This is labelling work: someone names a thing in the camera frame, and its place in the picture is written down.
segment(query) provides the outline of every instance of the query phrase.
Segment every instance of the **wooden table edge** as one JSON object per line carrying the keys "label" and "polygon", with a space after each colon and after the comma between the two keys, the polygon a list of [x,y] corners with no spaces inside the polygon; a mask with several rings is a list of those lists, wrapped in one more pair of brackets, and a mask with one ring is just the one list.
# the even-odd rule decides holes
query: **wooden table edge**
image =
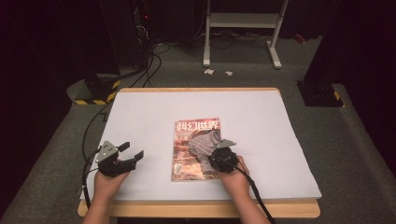
{"label": "wooden table edge", "polygon": [[[317,199],[264,200],[264,203],[273,217],[315,218],[320,215]],[[85,200],[81,200],[78,214],[84,217],[87,210]],[[110,215],[112,217],[239,217],[231,201],[114,201],[111,204]]]}
{"label": "wooden table edge", "polygon": [[278,91],[274,87],[219,87],[219,88],[123,88],[120,92],[171,92],[171,91]]}

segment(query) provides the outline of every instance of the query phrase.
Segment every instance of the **magazine cover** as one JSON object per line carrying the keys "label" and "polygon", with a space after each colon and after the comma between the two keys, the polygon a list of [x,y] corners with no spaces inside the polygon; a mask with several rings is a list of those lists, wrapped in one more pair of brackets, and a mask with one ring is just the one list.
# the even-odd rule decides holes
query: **magazine cover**
{"label": "magazine cover", "polygon": [[221,140],[219,118],[175,122],[172,181],[219,178],[207,158]]}

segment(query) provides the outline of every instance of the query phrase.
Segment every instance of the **forearm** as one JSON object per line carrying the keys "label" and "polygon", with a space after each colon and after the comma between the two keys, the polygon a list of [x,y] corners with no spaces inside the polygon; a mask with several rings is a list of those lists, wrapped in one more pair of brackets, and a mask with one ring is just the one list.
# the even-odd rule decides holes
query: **forearm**
{"label": "forearm", "polygon": [[238,210],[241,223],[255,224],[265,223],[270,224],[260,207],[253,201],[249,195],[233,196],[233,203]]}
{"label": "forearm", "polygon": [[110,201],[92,199],[92,204],[85,215],[82,224],[108,224],[110,221]]}

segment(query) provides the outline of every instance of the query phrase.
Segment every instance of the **gray cloth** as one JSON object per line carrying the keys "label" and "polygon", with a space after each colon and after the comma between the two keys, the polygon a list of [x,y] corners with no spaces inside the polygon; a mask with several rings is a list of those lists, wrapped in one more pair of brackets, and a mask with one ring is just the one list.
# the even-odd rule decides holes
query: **gray cloth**
{"label": "gray cloth", "polygon": [[220,140],[220,131],[214,130],[210,133],[195,136],[189,141],[189,151],[197,156],[204,174],[215,173],[215,170],[210,165],[208,156],[213,152],[212,146]]}

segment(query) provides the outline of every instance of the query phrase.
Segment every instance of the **black cable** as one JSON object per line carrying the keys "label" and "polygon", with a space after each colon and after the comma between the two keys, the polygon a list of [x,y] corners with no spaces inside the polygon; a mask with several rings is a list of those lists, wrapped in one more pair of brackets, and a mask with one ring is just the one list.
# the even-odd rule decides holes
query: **black cable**
{"label": "black cable", "polygon": [[152,87],[151,82],[149,81],[160,69],[161,65],[163,64],[163,60],[161,59],[160,56],[153,54],[152,56],[155,56],[158,58],[158,60],[160,61],[160,64],[158,65],[158,67],[155,69],[155,71],[148,77],[148,79],[146,80],[146,82],[143,84],[143,87],[146,86],[146,83],[149,83],[150,87]]}
{"label": "black cable", "polygon": [[104,113],[102,113],[102,112],[111,104],[113,104],[113,102],[108,103],[101,110],[99,110],[99,112],[97,112],[95,114],[95,116],[91,119],[90,123],[88,124],[87,128],[85,129],[84,135],[82,137],[81,150],[82,150],[82,156],[84,157],[85,162],[87,162],[88,164],[91,164],[90,160],[87,159],[87,155],[85,154],[85,139],[87,137],[88,130],[90,129],[90,127],[91,127],[93,121],[96,119],[96,117],[98,117],[99,115],[103,115]]}
{"label": "black cable", "polygon": [[228,45],[228,46],[226,46],[226,47],[217,47],[216,45],[214,45],[212,42],[210,43],[210,46],[211,47],[213,47],[214,49],[228,49],[228,48],[230,48],[234,43],[235,43],[235,38],[233,37],[233,35],[221,35],[220,36],[221,38],[217,38],[218,40],[225,40],[225,41],[230,41],[231,40],[231,43]]}
{"label": "black cable", "polygon": [[117,80],[124,79],[126,77],[133,77],[133,76],[143,72],[145,69],[146,69],[146,66],[142,66],[136,71],[127,73],[127,74],[119,76],[119,77],[101,77],[100,79],[103,80],[103,81],[117,81]]}
{"label": "black cable", "polygon": [[95,169],[90,170],[87,174],[85,174],[85,179],[88,178],[88,175],[90,174],[90,172],[93,172],[95,170],[99,170],[99,168],[95,168]]}
{"label": "black cable", "polygon": [[151,68],[153,61],[154,61],[154,57],[151,54],[151,60],[150,60],[149,65],[148,65],[148,69],[146,69],[146,72],[145,72],[145,75],[147,76],[147,79],[146,79],[145,83],[143,84],[143,87],[146,87],[146,84],[149,82],[149,69]]}
{"label": "black cable", "polygon": [[166,53],[166,52],[168,52],[169,51],[169,49],[171,48],[171,46],[168,44],[168,43],[162,43],[162,44],[157,44],[157,45],[155,45],[154,46],[154,48],[157,48],[157,47],[159,47],[159,46],[166,46],[166,47],[168,47],[166,50],[163,50],[163,51],[160,51],[160,52],[154,52],[153,54],[163,54],[163,53]]}
{"label": "black cable", "polygon": [[206,14],[206,4],[207,4],[207,0],[206,0],[206,1],[203,1],[203,2],[204,2],[204,5],[203,5],[203,9],[202,9],[201,24],[200,24],[200,26],[199,26],[199,28],[198,28],[198,31],[195,33],[194,38],[196,38],[197,36],[199,36],[199,33],[200,33],[200,31],[201,31],[201,29],[202,29],[202,27],[203,27],[203,24],[204,24],[205,14]]}
{"label": "black cable", "polygon": [[98,153],[100,151],[100,147],[98,149],[96,149],[88,158],[88,160],[85,162],[84,164],[84,169],[82,170],[82,190],[84,192],[84,198],[85,198],[85,203],[87,204],[87,207],[90,208],[91,206],[91,199],[90,199],[90,194],[88,192],[88,188],[87,188],[87,177],[88,177],[88,173],[86,174],[87,171],[87,167],[90,164],[90,160],[95,156],[96,153]]}
{"label": "black cable", "polygon": [[[251,39],[246,40],[243,38],[246,37],[251,37]],[[270,36],[269,35],[257,35],[257,36],[248,36],[248,35],[239,35],[239,36],[235,36],[235,43],[258,43],[258,42],[262,42],[262,41],[267,41],[268,38]]]}
{"label": "black cable", "polygon": [[132,88],[146,73],[143,73],[134,83],[132,83],[129,88]]}

